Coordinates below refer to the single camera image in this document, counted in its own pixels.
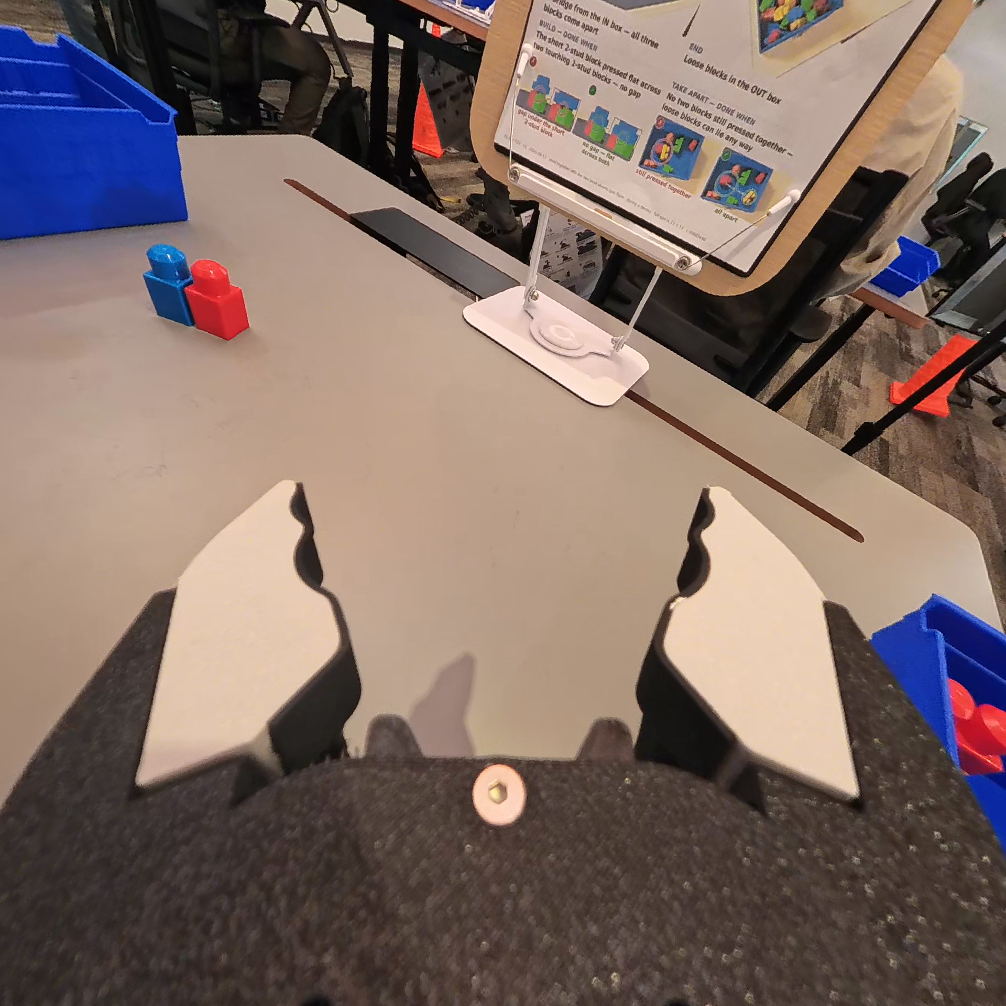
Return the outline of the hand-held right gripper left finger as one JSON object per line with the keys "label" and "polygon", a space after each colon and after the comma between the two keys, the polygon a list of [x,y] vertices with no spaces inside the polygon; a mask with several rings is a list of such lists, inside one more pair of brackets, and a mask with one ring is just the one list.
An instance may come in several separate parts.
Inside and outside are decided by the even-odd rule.
{"label": "hand-held right gripper left finger", "polygon": [[267,780],[347,753],[362,686],[302,483],[275,484],[175,586],[135,774],[156,790],[227,761]]}

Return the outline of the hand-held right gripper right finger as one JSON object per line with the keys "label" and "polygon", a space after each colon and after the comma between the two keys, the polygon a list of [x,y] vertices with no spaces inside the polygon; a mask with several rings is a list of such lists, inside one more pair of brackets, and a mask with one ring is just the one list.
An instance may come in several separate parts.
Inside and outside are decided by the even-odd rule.
{"label": "hand-held right gripper right finger", "polygon": [[761,771],[860,799],[825,597],[722,487],[701,491],[636,699],[638,761],[745,802],[761,802]]}

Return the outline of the blue plastic bin with blocks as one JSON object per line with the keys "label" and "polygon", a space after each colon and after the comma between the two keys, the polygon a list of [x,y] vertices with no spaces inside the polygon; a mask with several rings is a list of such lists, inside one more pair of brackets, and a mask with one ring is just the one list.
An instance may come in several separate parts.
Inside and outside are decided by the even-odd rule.
{"label": "blue plastic bin with blocks", "polygon": [[964,775],[1004,846],[1005,772],[987,777],[962,772],[948,692],[952,678],[977,704],[1005,712],[1004,633],[948,598],[932,595],[899,622],[874,633],[871,642]]}

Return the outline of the red two-stud mega block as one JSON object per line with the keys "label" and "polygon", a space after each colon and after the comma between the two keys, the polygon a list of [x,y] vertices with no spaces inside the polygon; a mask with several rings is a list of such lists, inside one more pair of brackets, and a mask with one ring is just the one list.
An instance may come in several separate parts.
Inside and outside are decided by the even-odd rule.
{"label": "red two-stud mega block", "polygon": [[973,777],[1003,773],[1005,712],[988,703],[977,704],[971,692],[952,678],[948,692],[962,772]]}

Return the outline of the red one-stud mega block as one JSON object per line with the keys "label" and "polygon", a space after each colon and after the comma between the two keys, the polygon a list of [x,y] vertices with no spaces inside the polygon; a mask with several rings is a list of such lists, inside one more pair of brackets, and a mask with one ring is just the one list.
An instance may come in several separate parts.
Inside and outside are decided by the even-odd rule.
{"label": "red one-stud mega block", "polygon": [[184,293],[196,328],[225,341],[249,328],[244,293],[224,266],[201,258],[191,264],[190,274]]}

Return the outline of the blue one-stud mega block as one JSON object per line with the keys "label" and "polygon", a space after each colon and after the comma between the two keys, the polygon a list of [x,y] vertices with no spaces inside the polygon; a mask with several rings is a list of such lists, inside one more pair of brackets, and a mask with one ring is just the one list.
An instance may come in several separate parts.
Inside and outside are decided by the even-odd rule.
{"label": "blue one-stud mega block", "polygon": [[143,279],[156,314],[193,327],[195,322],[185,293],[192,284],[192,275],[185,254],[174,245],[156,244],[147,249],[146,256],[148,270]]}

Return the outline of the black tripod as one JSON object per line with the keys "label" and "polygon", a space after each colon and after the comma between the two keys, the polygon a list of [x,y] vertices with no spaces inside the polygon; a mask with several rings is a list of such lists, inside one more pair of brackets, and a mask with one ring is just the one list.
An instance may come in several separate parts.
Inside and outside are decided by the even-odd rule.
{"label": "black tripod", "polygon": [[987,331],[976,345],[937,371],[919,389],[889,409],[882,418],[862,423],[850,437],[850,440],[841,447],[841,452],[847,456],[856,455],[865,446],[878,440],[892,425],[908,415],[926,397],[940,390],[945,384],[955,386],[960,374],[970,369],[980,369],[993,357],[1001,354],[1004,350],[1004,341],[1005,319],[1002,317],[999,323]]}

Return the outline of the small blue plastic bin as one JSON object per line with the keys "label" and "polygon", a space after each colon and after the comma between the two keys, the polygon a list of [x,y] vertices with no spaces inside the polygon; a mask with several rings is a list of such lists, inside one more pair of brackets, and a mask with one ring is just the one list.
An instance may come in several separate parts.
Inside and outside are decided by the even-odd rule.
{"label": "small blue plastic bin", "polygon": [[939,254],[928,245],[900,235],[898,256],[870,283],[892,298],[903,298],[917,290],[941,266]]}

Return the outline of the black flat panel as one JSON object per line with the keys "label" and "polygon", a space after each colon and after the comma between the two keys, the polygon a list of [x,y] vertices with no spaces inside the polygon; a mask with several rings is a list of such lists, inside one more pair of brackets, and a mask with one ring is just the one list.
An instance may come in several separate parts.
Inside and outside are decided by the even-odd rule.
{"label": "black flat panel", "polygon": [[475,299],[485,299],[518,287],[506,272],[457,245],[444,234],[398,208],[350,213],[349,221],[381,244],[414,259],[445,283]]}

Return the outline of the white printed paper sheet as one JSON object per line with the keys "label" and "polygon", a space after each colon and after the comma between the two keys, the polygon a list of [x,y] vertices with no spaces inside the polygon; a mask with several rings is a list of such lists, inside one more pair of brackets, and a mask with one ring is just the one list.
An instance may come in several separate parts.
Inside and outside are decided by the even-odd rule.
{"label": "white printed paper sheet", "polygon": [[538,262],[542,276],[586,299],[604,264],[603,240],[597,233],[558,213],[549,213]]}

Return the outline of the large blue plastic bin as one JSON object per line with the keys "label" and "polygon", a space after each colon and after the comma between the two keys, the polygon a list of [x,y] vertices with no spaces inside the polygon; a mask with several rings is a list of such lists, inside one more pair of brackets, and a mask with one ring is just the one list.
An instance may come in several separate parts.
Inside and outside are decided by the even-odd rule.
{"label": "large blue plastic bin", "polygon": [[176,115],[68,36],[2,26],[2,239],[187,220]]}

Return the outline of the dark backpack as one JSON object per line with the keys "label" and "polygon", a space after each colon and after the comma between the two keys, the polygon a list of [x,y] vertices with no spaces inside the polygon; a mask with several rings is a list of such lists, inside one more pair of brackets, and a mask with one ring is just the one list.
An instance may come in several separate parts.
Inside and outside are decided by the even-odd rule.
{"label": "dark backpack", "polygon": [[370,124],[365,90],[348,79],[340,80],[312,136],[351,162],[368,167]]}

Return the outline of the orange traffic cone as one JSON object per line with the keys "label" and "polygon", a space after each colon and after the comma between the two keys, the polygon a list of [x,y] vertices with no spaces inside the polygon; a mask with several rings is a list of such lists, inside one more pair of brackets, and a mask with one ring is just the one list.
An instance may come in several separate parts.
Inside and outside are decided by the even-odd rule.
{"label": "orange traffic cone", "polygon": [[420,83],[420,94],[415,106],[411,148],[415,154],[437,160],[442,159],[445,154],[445,146],[436,125],[430,97],[423,83]]}

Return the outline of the printed instruction sheet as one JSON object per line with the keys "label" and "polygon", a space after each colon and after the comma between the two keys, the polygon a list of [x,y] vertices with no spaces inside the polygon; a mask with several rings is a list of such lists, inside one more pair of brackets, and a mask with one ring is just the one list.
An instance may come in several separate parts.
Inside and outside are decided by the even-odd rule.
{"label": "printed instruction sheet", "polygon": [[747,276],[936,7],[533,2],[494,146]]}

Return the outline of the instruction sheet on board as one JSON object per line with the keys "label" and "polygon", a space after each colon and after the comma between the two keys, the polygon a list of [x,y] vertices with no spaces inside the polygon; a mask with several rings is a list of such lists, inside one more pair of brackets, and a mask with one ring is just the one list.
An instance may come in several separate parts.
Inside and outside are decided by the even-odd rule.
{"label": "instruction sheet on board", "polygon": [[[493,178],[509,183],[537,200],[531,193],[509,181],[508,158],[494,146],[499,119],[508,109],[510,83],[519,79],[531,52],[524,35],[532,3],[497,2],[495,5],[473,99],[471,132],[480,165]],[[697,276],[684,278],[685,281],[706,293],[728,296],[754,290],[777,275],[809,236],[814,224],[820,220],[854,171],[865,166],[871,149],[901,112],[937,58],[947,51],[973,9],[973,2],[937,2],[937,7],[923,30],[903,53],[885,83],[874,94],[868,107],[864,108],[861,118],[846,135],[824,170],[814,179],[808,192],[801,194],[798,190],[792,191],[768,210],[767,218],[772,218],[788,206],[794,207],[786,216],[784,225],[775,233],[773,245],[767,249],[749,275],[736,276],[709,258]],[[603,224],[599,234],[635,253],[624,246],[620,239],[613,239],[613,233],[607,224]],[[648,253],[635,254],[655,265]]]}

